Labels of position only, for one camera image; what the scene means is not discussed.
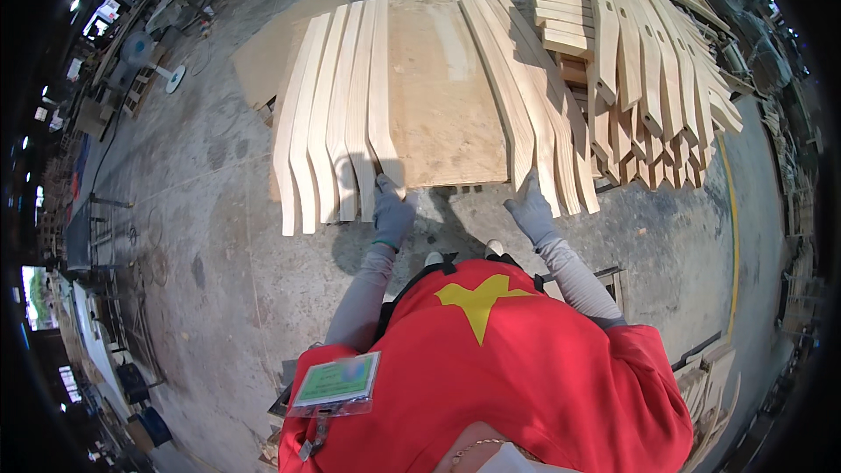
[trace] white fan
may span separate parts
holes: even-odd
[[[181,79],[184,78],[187,68],[183,65],[178,66],[172,72],[166,68],[161,68],[157,64],[149,62],[152,57],[152,49],[154,42],[152,37],[146,32],[134,32],[129,38],[123,42],[123,47],[120,49],[120,57],[132,66],[149,66],[166,79],[166,92],[171,94],[181,84]]]

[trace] yellow star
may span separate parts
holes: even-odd
[[[516,296],[535,296],[522,289],[508,289],[508,276],[495,274],[483,281],[476,290],[468,290],[456,284],[449,283],[435,293],[442,305],[458,305],[468,317],[470,327],[476,335],[479,347],[484,340],[484,332],[488,327],[490,308],[497,298]]]

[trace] stack of wooden pieces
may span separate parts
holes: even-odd
[[[689,472],[707,457],[730,423],[742,376],[736,377],[736,390],[730,407],[722,404],[736,350],[725,340],[713,343],[702,353],[689,356],[686,366],[675,371],[680,395],[686,402],[695,429],[692,449],[681,471]]]
[[[274,114],[284,236],[298,208],[305,234],[336,216],[353,221],[358,206],[373,221],[378,170],[405,190],[389,133],[388,13],[389,0],[366,0],[310,20]]]
[[[611,184],[699,188],[717,131],[739,132],[698,28],[668,0],[534,0],[543,47],[585,103],[590,145]]]
[[[509,140],[517,191],[532,165],[552,215],[597,212],[590,139],[572,91],[510,0],[461,0]]]

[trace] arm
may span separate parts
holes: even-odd
[[[514,216],[520,230],[531,239],[535,251],[557,280],[563,299],[602,329],[627,325],[610,293],[552,224],[552,210],[540,193],[535,169],[526,176],[523,189],[522,201],[508,200],[505,208]]]
[[[383,173],[377,176],[375,190],[373,243],[365,254],[362,268],[339,303],[325,337],[327,345],[343,343],[360,353],[373,345],[394,259],[415,223],[414,194],[402,201],[397,196],[397,185]]]

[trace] green id card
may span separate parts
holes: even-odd
[[[371,397],[379,351],[327,364],[313,365],[295,397],[293,407],[344,402]]]

